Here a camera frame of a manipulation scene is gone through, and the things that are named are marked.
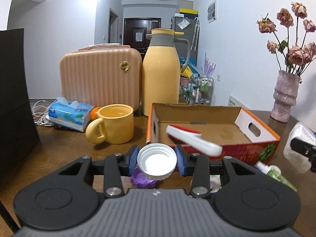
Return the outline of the purple ridged cap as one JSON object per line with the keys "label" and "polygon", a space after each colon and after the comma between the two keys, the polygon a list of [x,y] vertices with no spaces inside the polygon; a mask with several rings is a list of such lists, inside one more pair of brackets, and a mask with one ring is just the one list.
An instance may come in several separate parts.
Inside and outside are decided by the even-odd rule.
{"label": "purple ridged cap", "polygon": [[147,178],[138,166],[134,169],[133,174],[130,176],[130,181],[138,189],[152,189],[160,183],[158,180]]}

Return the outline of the white tape roll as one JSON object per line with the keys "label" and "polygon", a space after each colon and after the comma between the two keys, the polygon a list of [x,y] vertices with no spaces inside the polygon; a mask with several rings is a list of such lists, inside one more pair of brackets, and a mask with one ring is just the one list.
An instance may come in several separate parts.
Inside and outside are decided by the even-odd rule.
{"label": "white tape roll", "polygon": [[210,175],[210,189],[211,193],[216,193],[221,189],[220,175]]}

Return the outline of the white bottle cap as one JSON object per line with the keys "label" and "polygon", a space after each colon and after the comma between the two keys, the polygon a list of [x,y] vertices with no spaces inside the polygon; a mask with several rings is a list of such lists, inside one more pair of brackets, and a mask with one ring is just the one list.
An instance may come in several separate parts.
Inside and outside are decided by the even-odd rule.
{"label": "white bottle cap", "polygon": [[177,156],[170,146],[152,143],[141,148],[137,156],[137,164],[147,178],[161,181],[168,178],[175,170]]}

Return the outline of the yellow thermos jug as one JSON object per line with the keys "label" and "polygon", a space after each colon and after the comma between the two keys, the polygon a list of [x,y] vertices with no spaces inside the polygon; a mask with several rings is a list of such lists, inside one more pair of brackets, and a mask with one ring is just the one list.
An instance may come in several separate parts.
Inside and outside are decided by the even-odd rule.
{"label": "yellow thermos jug", "polygon": [[[150,45],[142,61],[142,114],[149,116],[151,104],[177,104],[181,73],[187,67],[191,56],[189,40],[182,38],[183,32],[156,28],[147,34]],[[175,44],[187,47],[186,61],[179,62]]]}

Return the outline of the yellow watering can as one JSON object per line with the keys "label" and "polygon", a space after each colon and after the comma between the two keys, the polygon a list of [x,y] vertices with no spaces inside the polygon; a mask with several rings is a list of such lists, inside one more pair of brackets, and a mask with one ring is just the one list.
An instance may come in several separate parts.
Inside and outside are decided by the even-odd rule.
{"label": "yellow watering can", "polygon": [[181,77],[188,78],[188,79],[191,78],[192,75],[193,75],[193,72],[189,66],[187,66],[185,70],[181,73]]}

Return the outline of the orange tangerine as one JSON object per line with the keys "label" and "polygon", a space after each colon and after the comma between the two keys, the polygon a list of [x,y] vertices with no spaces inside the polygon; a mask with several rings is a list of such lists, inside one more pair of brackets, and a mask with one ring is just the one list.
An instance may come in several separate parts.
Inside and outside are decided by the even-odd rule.
{"label": "orange tangerine", "polygon": [[90,119],[91,121],[94,121],[96,119],[98,119],[99,115],[98,115],[98,111],[99,111],[100,107],[95,107],[90,111]]}

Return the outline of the clear jar blue lid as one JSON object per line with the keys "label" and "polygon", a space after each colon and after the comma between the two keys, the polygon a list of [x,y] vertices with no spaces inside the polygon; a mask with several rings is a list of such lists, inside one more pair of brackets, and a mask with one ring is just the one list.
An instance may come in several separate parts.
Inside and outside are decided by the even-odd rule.
{"label": "clear jar blue lid", "polygon": [[283,155],[300,173],[315,173],[315,132],[298,122],[289,133]]}

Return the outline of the green spray bottle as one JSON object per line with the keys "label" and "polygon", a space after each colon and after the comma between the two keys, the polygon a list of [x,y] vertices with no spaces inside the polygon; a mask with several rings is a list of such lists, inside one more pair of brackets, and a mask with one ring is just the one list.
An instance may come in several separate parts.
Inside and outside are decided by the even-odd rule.
{"label": "green spray bottle", "polygon": [[270,176],[271,178],[287,185],[289,188],[293,189],[295,192],[297,191],[297,188],[288,180],[286,179],[280,170],[279,167],[275,165],[266,165],[261,161],[258,161],[255,164],[255,168],[264,173],[267,176]]}

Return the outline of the red white lint brush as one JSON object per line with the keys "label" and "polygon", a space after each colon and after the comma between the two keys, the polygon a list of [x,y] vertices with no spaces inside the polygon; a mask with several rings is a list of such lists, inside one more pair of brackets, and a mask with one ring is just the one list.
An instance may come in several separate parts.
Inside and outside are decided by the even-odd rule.
{"label": "red white lint brush", "polygon": [[216,143],[206,141],[201,138],[201,134],[191,132],[190,130],[184,129],[183,127],[181,128],[175,125],[168,125],[166,127],[166,133],[170,137],[173,137],[176,140],[186,143],[194,149],[199,150],[205,155],[211,157],[220,156],[223,150],[222,146]]}

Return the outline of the black paper bag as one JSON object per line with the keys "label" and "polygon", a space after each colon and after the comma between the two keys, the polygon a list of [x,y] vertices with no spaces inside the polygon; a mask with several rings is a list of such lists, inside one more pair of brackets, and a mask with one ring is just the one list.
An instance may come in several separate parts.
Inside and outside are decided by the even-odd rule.
{"label": "black paper bag", "polygon": [[1,31],[1,178],[40,141],[24,69],[24,29]]}

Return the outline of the red cardboard pumpkin box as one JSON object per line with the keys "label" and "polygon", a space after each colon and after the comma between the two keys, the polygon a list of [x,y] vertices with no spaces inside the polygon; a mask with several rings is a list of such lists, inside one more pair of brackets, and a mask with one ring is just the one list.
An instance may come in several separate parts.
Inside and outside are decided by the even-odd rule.
{"label": "red cardboard pumpkin box", "polygon": [[268,162],[280,143],[280,136],[246,108],[230,106],[178,105],[153,103],[147,125],[147,143],[177,144],[187,153],[197,149],[166,133],[169,125],[200,134],[202,139],[222,146],[216,160],[235,157],[254,165]]}

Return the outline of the pink ribbed small suitcase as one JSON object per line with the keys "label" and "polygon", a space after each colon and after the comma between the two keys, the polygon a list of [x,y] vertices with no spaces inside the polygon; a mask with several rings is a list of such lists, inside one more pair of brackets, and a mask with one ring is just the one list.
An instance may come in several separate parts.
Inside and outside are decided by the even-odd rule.
{"label": "pink ribbed small suitcase", "polygon": [[140,53],[128,45],[97,44],[62,57],[62,96],[93,106],[126,104],[137,110],[141,93]]}

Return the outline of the blue tissue pack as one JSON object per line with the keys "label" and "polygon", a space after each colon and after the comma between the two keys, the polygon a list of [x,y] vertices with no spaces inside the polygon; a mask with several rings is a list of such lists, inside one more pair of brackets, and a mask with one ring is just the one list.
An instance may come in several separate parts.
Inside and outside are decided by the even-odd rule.
{"label": "blue tissue pack", "polygon": [[48,107],[48,118],[53,124],[84,132],[90,122],[90,112],[93,105],[68,101],[65,97],[58,97]]}

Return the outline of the dried pink roses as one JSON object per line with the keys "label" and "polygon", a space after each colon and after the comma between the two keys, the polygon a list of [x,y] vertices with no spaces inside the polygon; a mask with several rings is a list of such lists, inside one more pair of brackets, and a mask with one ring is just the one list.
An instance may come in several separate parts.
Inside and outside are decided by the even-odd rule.
{"label": "dried pink roses", "polygon": [[276,14],[276,20],[286,29],[284,39],[278,37],[277,25],[268,16],[256,22],[258,30],[261,34],[274,36],[274,41],[267,41],[267,49],[275,55],[279,69],[282,69],[283,58],[287,73],[302,76],[315,62],[315,42],[306,42],[306,36],[315,33],[315,23],[308,19],[306,6],[299,2],[292,2],[291,10],[281,8]]}

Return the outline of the grey refrigerator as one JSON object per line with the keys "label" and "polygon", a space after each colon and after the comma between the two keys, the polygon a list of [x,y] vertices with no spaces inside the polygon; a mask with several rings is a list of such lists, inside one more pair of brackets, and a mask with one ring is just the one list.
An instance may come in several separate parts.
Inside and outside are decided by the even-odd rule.
{"label": "grey refrigerator", "polygon": [[198,57],[199,21],[198,15],[191,13],[183,13],[182,16],[178,13],[171,18],[171,29],[183,33],[182,36],[177,37],[187,39],[190,42],[190,63],[194,66],[197,65]]}

